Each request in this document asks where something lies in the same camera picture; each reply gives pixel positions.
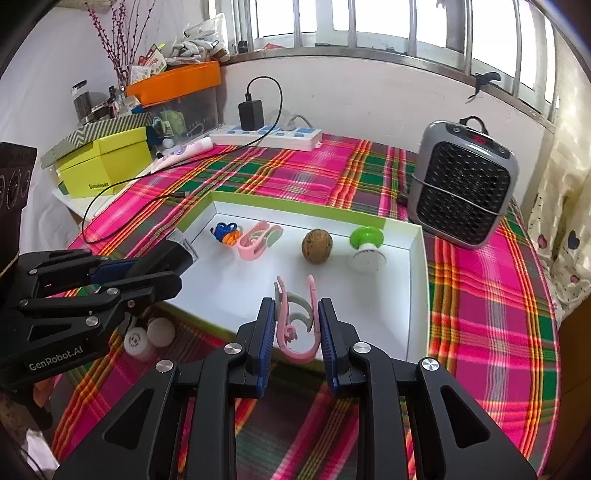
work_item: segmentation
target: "walnut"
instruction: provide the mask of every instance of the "walnut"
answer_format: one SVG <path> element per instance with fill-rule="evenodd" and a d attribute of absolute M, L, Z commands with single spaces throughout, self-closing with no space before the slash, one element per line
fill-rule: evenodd
<path fill-rule="evenodd" d="M 304 237 L 301 252 L 311 263 L 320 264 L 328 260 L 332 250 L 332 237 L 326 230 L 316 228 Z"/>

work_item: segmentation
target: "black heater grille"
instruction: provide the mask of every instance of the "black heater grille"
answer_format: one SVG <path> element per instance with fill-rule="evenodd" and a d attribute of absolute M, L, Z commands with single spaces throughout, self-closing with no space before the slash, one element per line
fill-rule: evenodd
<path fill-rule="evenodd" d="M 440 142 L 433 148 L 424 182 L 417 205 L 419 220 L 469 245 L 477 245 L 486 238 L 496 215 L 465 200 L 499 212 L 511 177 L 494 162 L 457 145 Z"/>

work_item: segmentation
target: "black charger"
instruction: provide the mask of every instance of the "black charger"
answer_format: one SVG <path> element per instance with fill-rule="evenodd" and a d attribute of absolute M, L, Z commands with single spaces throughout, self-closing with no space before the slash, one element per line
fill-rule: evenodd
<path fill-rule="evenodd" d="M 243 130 L 259 130 L 265 126 L 265 118 L 262 113 L 262 101 L 253 100 L 248 89 L 246 92 L 246 102 L 238 105 L 238 114 L 240 114 L 240 127 Z"/>

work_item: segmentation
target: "pink plastic clip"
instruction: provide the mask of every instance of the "pink plastic clip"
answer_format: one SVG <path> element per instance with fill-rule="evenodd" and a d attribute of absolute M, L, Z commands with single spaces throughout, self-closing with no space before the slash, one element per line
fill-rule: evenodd
<path fill-rule="evenodd" d="M 303 353 L 294 352 L 287 346 L 286 342 L 291 342 L 297 339 L 296 329 L 294 326 L 288 324 L 289 306 L 287 300 L 287 289 L 281 277 L 277 277 L 277 282 L 281 287 L 281 305 L 279 317 L 277 319 L 277 343 L 283 354 L 295 364 L 307 364 L 316 357 L 316 352 L 320 346 L 320 319 L 318 317 L 318 297 L 316 294 L 316 284 L 314 277 L 308 277 L 308 286 L 310 287 L 310 301 L 312 303 L 311 309 L 313 312 L 314 324 L 314 345 Z"/>
<path fill-rule="evenodd" d="M 267 247 L 277 242 L 281 235 L 283 235 L 283 228 L 261 220 L 238 239 L 236 244 L 238 254 L 243 260 L 256 260 Z"/>

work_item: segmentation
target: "white box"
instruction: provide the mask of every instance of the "white box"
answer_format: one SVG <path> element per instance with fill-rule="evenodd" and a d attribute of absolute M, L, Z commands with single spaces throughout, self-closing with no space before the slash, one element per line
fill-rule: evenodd
<path fill-rule="evenodd" d="M 264 297 L 274 297 L 277 275 L 289 291 L 304 298 L 309 296 L 307 277 L 312 275 L 319 299 L 331 298 L 337 318 L 354 325 L 362 341 L 400 360 L 417 362 L 427 356 L 429 290 L 419 226 L 332 207 L 226 192 L 211 192 L 198 207 L 196 218 L 185 218 L 180 228 L 199 259 L 181 276 L 183 289 L 168 301 L 171 306 L 213 324 L 213 332 L 236 333 L 240 325 L 256 319 Z M 236 222 L 247 231 L 259 220 L 279 224 L 284 232 L 255 261 L 242 260 L 235 247 L 221 244 L 210 233 L 218 222 Z M 381 251 L 388 263 L 376 274 L 358 273 L 349 265 L 355 252 L 349 235 L 361 225 L 377 226 L 384 232 Z M 302 240 L 314 228 L 327 230 L 333 238 L 330 258 L 321 265 L 309 263 L 301 253 Z M 312 333 L 301 322 L 295 321 L 294 326 L 298 340 L 290 347 L 307 350 Z M 322 359 L 321 350 L 317 359 Z"/>

